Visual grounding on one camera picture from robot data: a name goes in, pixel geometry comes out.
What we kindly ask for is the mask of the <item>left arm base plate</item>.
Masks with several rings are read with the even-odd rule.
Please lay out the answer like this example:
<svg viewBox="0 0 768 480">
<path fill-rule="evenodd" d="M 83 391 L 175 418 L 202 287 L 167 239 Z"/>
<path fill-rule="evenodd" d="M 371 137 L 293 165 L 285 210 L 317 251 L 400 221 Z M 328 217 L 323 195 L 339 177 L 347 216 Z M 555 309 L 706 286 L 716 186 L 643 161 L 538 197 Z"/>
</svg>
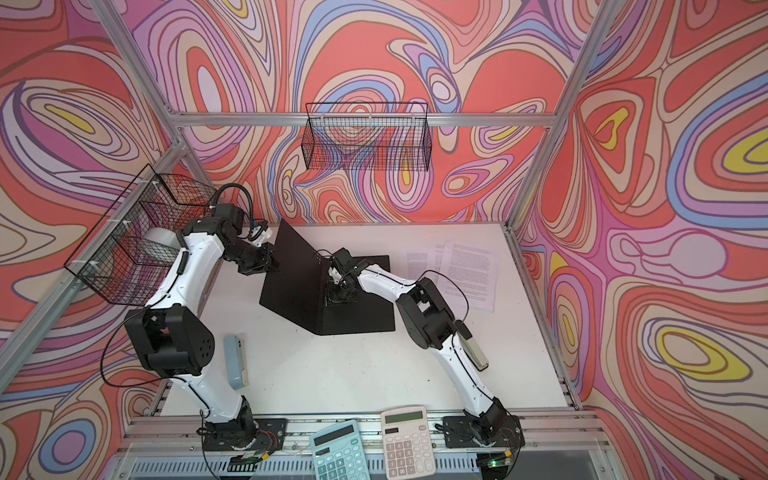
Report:
<svg viewBox="0 0 768 480">
<path fill-rule="evenodd" d="M 202 457 L 214 472 L 236 466 L 256 465 L 283 448 L 288 420 L 279 417 L 256 418 L 253 427 L 235 431 L 224 424 L 203 421 L 197 429 Z"/>
</svg>

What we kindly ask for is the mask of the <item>blue folder with black inside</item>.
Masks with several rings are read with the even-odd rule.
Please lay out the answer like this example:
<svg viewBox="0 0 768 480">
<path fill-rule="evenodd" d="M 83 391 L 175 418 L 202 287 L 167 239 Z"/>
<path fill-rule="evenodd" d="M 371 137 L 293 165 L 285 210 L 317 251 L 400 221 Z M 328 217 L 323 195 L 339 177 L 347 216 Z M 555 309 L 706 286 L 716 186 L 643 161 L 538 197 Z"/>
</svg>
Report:
<svg viewBox="0 0 768 480">
<path fill-rule="evenodd" d="M 393 304 L 336 286 L 329 274 L 329 255 L 317 251 L 286 221 L 279 224 L 274 255 L 278 268 L 265 276 L 262 307 L 319 336 L 395 330 Z"/>
</svg>

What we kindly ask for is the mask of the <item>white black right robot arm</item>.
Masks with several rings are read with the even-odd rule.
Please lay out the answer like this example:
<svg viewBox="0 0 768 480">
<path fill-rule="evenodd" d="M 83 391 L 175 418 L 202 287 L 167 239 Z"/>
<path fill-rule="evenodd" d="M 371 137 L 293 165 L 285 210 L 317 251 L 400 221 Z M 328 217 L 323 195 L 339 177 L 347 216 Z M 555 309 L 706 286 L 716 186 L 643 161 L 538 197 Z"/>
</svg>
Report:
<svg viewBox="0 0 768 480">
<path fill-rule="evenodd" d="M 397 307 L 411 340 L 436 356 L 463 401 L 469 432 L 461 437 L 490 446 L 509 412 L 479 373 L 487 358 L 468 328 L 458 319 L 437 285 L 425 275 L 399 277 L 366 258 L 355 259 L 345 248 L 328 257 L 330 300 L 349 302 L 359 292 L 376 295 Z"/>
</svg>

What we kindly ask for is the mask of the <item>printed white paper sheet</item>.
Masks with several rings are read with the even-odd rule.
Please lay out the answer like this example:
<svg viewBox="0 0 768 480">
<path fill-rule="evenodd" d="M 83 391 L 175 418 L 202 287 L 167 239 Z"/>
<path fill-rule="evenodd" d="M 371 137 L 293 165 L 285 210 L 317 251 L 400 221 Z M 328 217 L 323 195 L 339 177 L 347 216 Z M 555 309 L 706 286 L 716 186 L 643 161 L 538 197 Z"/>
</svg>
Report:
<svg viewBox="0 0 768 480">
<path fill-rule="evenodd" d="M 443 251 L 441 272 L 455 283 L 444 282 L 451 295 L 459 298 L 460 288 L 471 308 L 495 310 L 498 257 L 493 251 L 450 242 Z"/>
</svg>

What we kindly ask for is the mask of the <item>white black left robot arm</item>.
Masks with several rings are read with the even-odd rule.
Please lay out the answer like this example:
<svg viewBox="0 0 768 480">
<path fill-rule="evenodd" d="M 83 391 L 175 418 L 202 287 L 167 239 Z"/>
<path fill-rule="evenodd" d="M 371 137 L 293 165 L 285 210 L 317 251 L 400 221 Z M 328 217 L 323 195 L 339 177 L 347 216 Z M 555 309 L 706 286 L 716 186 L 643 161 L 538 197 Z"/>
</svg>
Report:
<svg viewBox="0 0 768 480">
<path fill-rule="evenodd" d="M 244 222 L 240 207 L 219 204 L 180 230 L 151 228 L 144 238 L 155 249 L 152 258 L 167 253 L 175 259 L 146 305 L 124 321 L 142 367 L 184 391 L 198 407 L 203 441 L 225 450 L 252 447 L 259 427 L 248 400 L 212 367 L 215 338 L 199 315 L 220 262 L 245 276 L 277 267 L 267 221 L 249 229 Z"/>
</svg>

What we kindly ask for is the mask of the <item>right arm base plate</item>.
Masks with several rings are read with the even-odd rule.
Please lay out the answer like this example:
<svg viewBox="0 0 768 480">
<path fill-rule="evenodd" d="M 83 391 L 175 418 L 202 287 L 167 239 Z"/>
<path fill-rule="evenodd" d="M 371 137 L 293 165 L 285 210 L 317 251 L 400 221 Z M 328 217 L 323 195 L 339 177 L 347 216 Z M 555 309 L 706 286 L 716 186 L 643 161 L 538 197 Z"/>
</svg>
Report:
<svg viewBox="0 0 768 480">
<path fill-rule="evenodd" d="M 526 445 L 519 417 L 509 413 L 494 421 L 470 415 L 444 416 L 435 429 L 443 435 L 449 449 L 501 448 L 499 452 L 477 456 L 478 466 L 485 469 L 512 467 Z"/>
</svg>

